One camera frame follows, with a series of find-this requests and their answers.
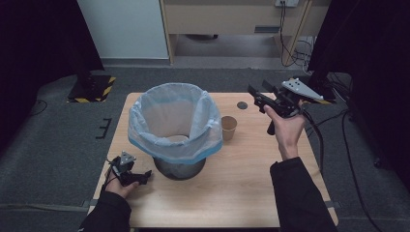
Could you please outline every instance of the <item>black sleeve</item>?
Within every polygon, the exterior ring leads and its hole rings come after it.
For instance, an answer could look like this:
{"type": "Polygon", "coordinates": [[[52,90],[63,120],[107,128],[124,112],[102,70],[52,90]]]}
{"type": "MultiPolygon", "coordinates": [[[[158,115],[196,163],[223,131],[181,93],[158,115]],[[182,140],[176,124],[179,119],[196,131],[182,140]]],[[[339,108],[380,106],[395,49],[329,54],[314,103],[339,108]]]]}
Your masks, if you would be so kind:
{"type": "Polygon", "coordinates": [[[271,177],[281,231],[337,231],[319,189],[300,158],[274,163],[271,177]]]}
{"type": "Polygon", "coordinates": [[[120,195],[102,191],[94,210],[82,221],[78,231],[129,232],[131,208],[120,195]]]}

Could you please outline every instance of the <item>white wall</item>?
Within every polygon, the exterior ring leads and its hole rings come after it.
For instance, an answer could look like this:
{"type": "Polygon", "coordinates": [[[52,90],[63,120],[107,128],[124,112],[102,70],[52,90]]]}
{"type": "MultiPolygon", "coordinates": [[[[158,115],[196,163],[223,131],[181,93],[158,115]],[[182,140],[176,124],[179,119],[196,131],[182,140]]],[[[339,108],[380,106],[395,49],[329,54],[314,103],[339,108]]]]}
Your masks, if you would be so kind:
{"type": "Polygon", "coordinates": [[[78,0],[101,58],[168,59],[159,0],[78,0]]]}

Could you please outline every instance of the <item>trash bin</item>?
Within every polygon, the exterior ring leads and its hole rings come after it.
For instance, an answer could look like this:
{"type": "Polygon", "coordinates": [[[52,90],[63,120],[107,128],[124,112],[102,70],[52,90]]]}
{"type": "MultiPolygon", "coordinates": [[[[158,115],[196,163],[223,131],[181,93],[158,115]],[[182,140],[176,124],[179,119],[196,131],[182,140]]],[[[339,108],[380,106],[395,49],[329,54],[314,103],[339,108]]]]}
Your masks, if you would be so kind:
{"type": "Polygon", "coordinates": [[[128,135],[131,144],[153,157],[160,173],[187,180],[222,146],[220,111],[199,87],[166,83],[136,100],[128,135]]]}

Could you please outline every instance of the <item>hand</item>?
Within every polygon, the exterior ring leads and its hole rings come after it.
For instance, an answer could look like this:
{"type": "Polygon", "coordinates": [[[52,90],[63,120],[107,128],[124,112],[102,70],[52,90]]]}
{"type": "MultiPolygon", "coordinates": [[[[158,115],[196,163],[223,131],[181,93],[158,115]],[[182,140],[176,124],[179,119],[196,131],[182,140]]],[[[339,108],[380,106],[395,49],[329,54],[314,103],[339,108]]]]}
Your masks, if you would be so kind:
{"type": "Polygon", "coordinates": [[[289,160],[299,156],[298,141],[305,126],[305,117],[298,114],[284,119],[269,105],[265,105],[263,109],[275,124],[275,134],[282,159],[289,160]]]}
{"type": "Polygon", "coordinates": [[[111,191],[117,193],[118,195],[122,196],[124,199],[139,186],[138,182],[134,182],[129,186],[123,187],[120,183],[120,180],[115,176],[115,174],[111,171],[108,178],[108,184],[105,187],[106,191],[111,191]]]}

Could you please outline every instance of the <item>gray carpet floor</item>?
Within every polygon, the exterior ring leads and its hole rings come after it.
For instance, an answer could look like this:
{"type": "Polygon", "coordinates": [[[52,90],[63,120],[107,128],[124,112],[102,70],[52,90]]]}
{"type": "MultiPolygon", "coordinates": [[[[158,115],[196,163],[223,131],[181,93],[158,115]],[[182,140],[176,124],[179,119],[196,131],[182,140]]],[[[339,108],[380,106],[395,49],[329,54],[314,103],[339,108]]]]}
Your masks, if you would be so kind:
{"type": "MultiPolygon", "coordinates": [[[[45,85],[41,100],[22,125],[14,142],[0,159],[0,204],[82,205],[94,194],[128,93],[145,92],[166,82],[187,82],[208,92],[246,92],[248,84],[260,87],[262,80],[278,85],[302,71],[252,69],[148,69],[110,68],[117,77],[104,102],[67,103],[74,76],[45,85]],[[112,119],[105,139],[100,127],[112,119]]],[[[346,104],[307,105],[315,122],[338,115],[346,104]]],[[[337,209],[340,232],[376,231],[362,209],[341,130],[341,117],[319,128],[324,137],[324,180],[337,209]]],[[[394,171],[375,168],[374,154],[354,122],[346,119],[345,130],[353,166],[367,210],[385,231],[410,231],[410,196],[394,171]]],[[[318,159],[319,144],[309,137],[318,159]]],[[[76,231],[86,212],[0,210],[0,231],[76,231]]]]}

